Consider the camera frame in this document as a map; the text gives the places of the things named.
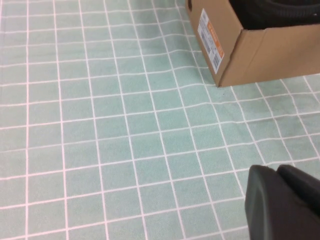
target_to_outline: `brown cardboard box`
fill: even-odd
[[[185,2],[218,87],[320,73],[320,24],[246,30],[229,0]]]

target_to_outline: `black plastic object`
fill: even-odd
[[[230,0],[248,29],[320,23],[320,0]]]
[[[320,240],[319,184],[289,165],[253,165],[245,200],[250,239]]]

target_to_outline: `tile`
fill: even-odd
[[[179,240],[183,238],[176,211],[147,216],[145,224],[149,240]]]
[[[145,239],[141,217],[109,223],[108,233],[111,240],[133,239],[133,236],[134,240]]]
[[[104,224],[69,230],[70,240],[107,240]]]
[[[176,81],[173,73],[161,72],[161,73],[148,73],[149,83],[151,90],[165,90],[176,88]]]
[[[310,161],[295,162],[295,166],[307,174],[320,179],[320,163],[318,159]]]
[[[167,53],[166,46],[162,38],[147,40],[140,39],[139,43],[143,55]]]
[[[65,168],[79,168],[98,164],[95,142],[68,144],[64,146]]]
[[[105,41],[110,39],[108,27],[85,28],[85,40],[88,41]]]
[[[185,34],[184,25],[180,21],[172,21],[161,24],[163,35]]]
[[[106,218],[121,219],[141,214],[136,188],[107,192],[105,194]]]
[[[13,178],[0,181],[0,207],[24,204],[26,202],[26,178]]]
[[[78,1],[57,1],[57,2],[54,2],[54,4],[55,4],[55,12],[57,14],[79,12]]]
[[[153,92],[152,96],[156,110],[182,107],[179,92],[177,90]]]
[[[90,97],[90,86],[87,79],[60,82],[61,99]]]
[[[240,106],[235,103],[224,103],[214,105],[220,122],[242,122],[244,120]]]
[[[153,110],[149,93],[139,93],[123,96],[127,114],[148,112]]]
[[[314,119],[311,115],[306,115],[306,116],[301,116],[302,122],[304,125],[306,125],[306,122],[308,119]],[[279,126],[281,136],[283,138],[287,137],[294,137],[294,136],[299,136],[299,135],[305,135],[306,131],[304,129],[304,126],[302,125],[300,119],[298,116],[283,116],[283,117],[278,117],[276,118],[276,122]],[[317,124],[314,124],[314,121],[312,124],[307,124],[306,129],[308,129],[308,125],[314,127],[315,129],[317,128]]]
[[[93,120],[66,122],[63,124],[63,138],[65,143],[74,143],[95,139]]]
[[[29,63],[56,61],[56,47],[54,45],[40,45],[28,47]]]
[[[123,25],[123,24],[132,24],[131,12],[129,11],[116,11],[108,13],[109,24],[114,25]]]
[[[27,123],[26,106],[0,106],[0,128],[23,126]]]
[[[87,42],[85,45],[88,59],[107,59],[114,57],[111,42]]]
[[[302,115],[302,116],[300,116],[300,118],[301,118],[302,124],[303,124],[303,126],[305,126],[305,129],[308,134],[320,133],[320,125],[315,124],[317,122],[317,120],[319,119],[318,113]],[[290,128],[289,130],[292,131],[292,129],[294,129],[294,132],[297,131],[296,135],[298,135],[299,133],[302,133],[303,135],[306,134],[305,130],[302,131],[297,127],[297,126],[299,126],[298,124],[296,124],[296,125],[290,124],[290,126],[292,126],[292,128]]]
[[[144,64],[147,72],[161,72],[171,69],[170,60],[167,55],[144,56]]]
[[[96,117],[121,115],[124,113],[120,96],[99,97],[93,100]]]
[[[25,207],[0,210],[0,238],[14,238],[25,234],[25,211]]]
[[[312,142],[307,136],[285,139],[284,144],[291,154],[293,160],[310,159],[317,157],[317,153],[312,145]]]
[[[58,80],[56,63],[29,65],[29,82]]]
[[[65,174],[68,197],[97,193],[101,191],[98,167],[67,171]]]
[[[204,174],[232,171],[232,165],[225,148],[199,152]]]
[[[25,47],[10,47],[2,50],[1,65],[25,64],[26,63],[26,48]]]
[[[174,182],[179,207],[209,202],[208,192],[202,177]]]
[[[0,152],[2,168],[0,178],[24,175],[26,173],[26,151]]]
[[[141,55],[138,41],[134,40],[119,40],[113,43],[114,54],[116,57],[139,57]]]
[[[233,102],[236,100],[235,95],[229,87],[217,88],[216,86],[208,86],[207,89],[210,95],[210,99],[213,103]]]
[[[61,144],[61,126],[59,123],[29,127],[29,147],[54,144]]]
[[[127,137],[99,141],[101,163],[130,160],[131,150]]]
[[[291,77],[282,80],[292,94],[309,93],[310,89],[303,76]]]
[[[63,169],[61,146],[48,146],[28,150],[29,174],[51,172]]]
[[[130,134],[157,132],[158,125],[154,113],[127,116]]]
[[[274,116],[296,114],[296,108],[289,95],[274,96],[266,99]]]
[[[140,185],[168,181],[169,173],[163,157],[135,162],[136,174]]]
[[[11,85],[0,87],[1,104],[25,104],[27,102],[27,88],[25,85]]]
[[[149,91],[145,75],[124,75],[120,77],[120,82],[124,94]]]
[[[193,128],[192,134],[197,149],[216,148],[224,145],[218,125]]]
[[[123,116],[101,118],[96,120],[98,139],[127,136],[126,120]]]
[[[29,33],[29,44],[54,44],[56,42],[55,31],[34,31]]]
[[[131,0],[129,2],[132,10],[152,9],[152,2],[149,0]]]
[[[0,152],[24,149],[26,147],[26,128],[7,128],[0,130]]]
[[[55,22],[57,29],[81,27],[80,14],[56,15]]]
[[[29,31],[47,31],[55,28],[53,16],[29,16]]]
[[[112,39],[114,40],[137,39],[136,31],[133,26],[112,26],[110,30]]]
[[[254,144],[229,147],[235,169],[246,169],[252,165],[262,165],[263,161]]]
[[[181,96],[185,106],[209,103],[206,88],[201,85],[188,86],[181,89]]]
[[[232,86],[232,89],[238,100],[252,100],[262,98],[257,84],[244,84]]]
[[[58,44],[59,61],[85,60],[85,46],[83,43]]]
[[[105,13],[83,14],[82,21],[84,27],[100,27],[108,25]]]
[[[141,74],[145,72],[144,64],[140,56],[118,58],[116,62],[119,74]]]
[[[169,110],[157,112],[161,130],[187,128],[188,122],[184,110]]]
[[[283,83],[279,80],[259,82],[257,84],[265,97],[288,93]]]
[[[120,94],[119,81],[116,76],[91,79],[93,96]]]
[[[135,171],[132,162],[105,165],[101,167],[101,171],[105,190],[136,185]]]
[[[182,179],[201,175],[199,162],[195,153],[168,156],[167,160],[172,179]]]
[[[29,102],[58,101],[59,85],[57,82],[35,83],[29,85]]]
[[[28,182],[29,203],[64,197],[64,176],[62,172],[31,176]]]
[[[273,119],[252,121],[248,125],[256,141],[280,137],[276,122]]]
[[[221,129],[227,145],[251,143],[253,141],[245,123],[224,123]]]
[[[271,113],[264,99],[240,102],[246,120],[270,118]]]
[[[184,209],[181,218],[187,238],[218,231],[214,212],[210,205]]]
[[[67,207],[70,227],[104,221],[101,194],[68,199]]]
[[[88,77],[85,61],[60,62],[59,70],[61,79],[78,79]]]
[[[297,111],[302,113],[312,113],[320,110],[320,103],[313,94],[299,94],[293,96]]]
[[[65,203],[63,200],[31,205],[28,213],[29,234],[54,231],[66,227]]]
[[[161,37],[158,25],[138,25],[135,28],[139,39],[154,39]]]
[[[93,109],[90,99],[68,100],[62,102],[62,118],[64,121],[90,119]]]
[[[207,176],[206,182],[212,201],[241,197],[240,187],[234,173]]]
[[[56,31],[57,43],[83,42],[84,37],[81,29],[58,29]]]
[[[174,73],[179,87],[203,83],[199,70],[195,67],[176,69]]]
[[[140,188],[143,212],[153,213],[176,207],[174,192],[170,183]]]
[[[2,84],[18,84],[27,82],[27,67],[26,65],[13,65],[2,67],[0,69],[0,74],[2,75]],[[10,89],[13,86],[0,87],[0,89]]]
[[[197,64],[191,52],[175,51],[171,52],[170,59],[173,68],[196,67]]]
[[[215,204],[216,214],[222,230],[239,228],[247,225],[244,200],[233,200]]]
[[[281,140],[258,142],[258,147],[266,163],[290,161],[290,156]]]
[[[164,154],[160,135],[158,133],[131,137],[135,159],[160,156]]]
[[[45,124],[59,121],[60,106],[58,102],[29,105],[29,124]]]
[[[194,145],[189,130],[176,130],[162,134],[165,151],[167,154],[188,152],[194,150]]]

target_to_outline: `grid pattern mat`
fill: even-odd
[[[320,77],[216,88],[184,0],[0,0],[1,240],[248,240],[253,164],[320,178]]]

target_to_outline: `white grid line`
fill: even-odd
[[[81,26],[82,26],[82,37],[83,37],[83,41],[85,43],[86,42],[86,36],[85,36],[84,21],[83,21],[83,14],[82,14],[82,8],[81,8],[80,0],[78,0],[78,5],[79,5],[79,11],[80,11],[80,21],[81,21]],[[102,199],[102,209],[103,209],[103,219],[104,219],[104,231],[105,231],[105,235],[106,235],[106,240],[109,240],[109,232],[108,232],[108,224],[107,224],[107,209],[106,209],[106,200],[105,200],[105,194],[104,194],[104,181],[103,181],[103,177],[102,177],[100,149],[99,149],[99,143],[98,143],[98,131],[97,131],[96,113],[95,113],[95,104],[94,104],[94,99],[93,99],[93,91],[92,91],[91,73],[90,73],[89,61],[88,61],[87,45],[84,44],[83,47],[84,47],[85,63],[86,63],[86,70],[87,70],[88,83],[89,83],[91,111],[92,111],[92,116],[93,116],[95,147],[96,147],[96,154],[97,154],[98,168],[99,168],[99,179],[100,179],[101,199]]]
[[[55,2],[52,1],[53,12],[56,13]],[[53,19],[54,27],[57,27],[56,17]],[[59,114],[60,114],[60,131],[61,131],[61,155],[62,155],[62,173],[63,173],[63,200],[64,200],[64,221],[65,221],[65,237],[69,240],[69,222],[68,222],[68,203],[67,203],[67,180],[66,180],[66,160],[65,160],[65,146],[64,146],[64,124],[63,124],[63,110],[62,110],[62,91],[60,81],[60,70],[59,70],[59,56],[58,56],[58,35],[57,30],[54,31],[55,40],[55,58],[56,58],[56,69],[58,78],[58,92],[59,92]]]
[[[26,0],[26,47],[25,47],[25,61],[26,61],[26,128],[25,128],[25,240],[28,240],[29,234],[29,0]]]

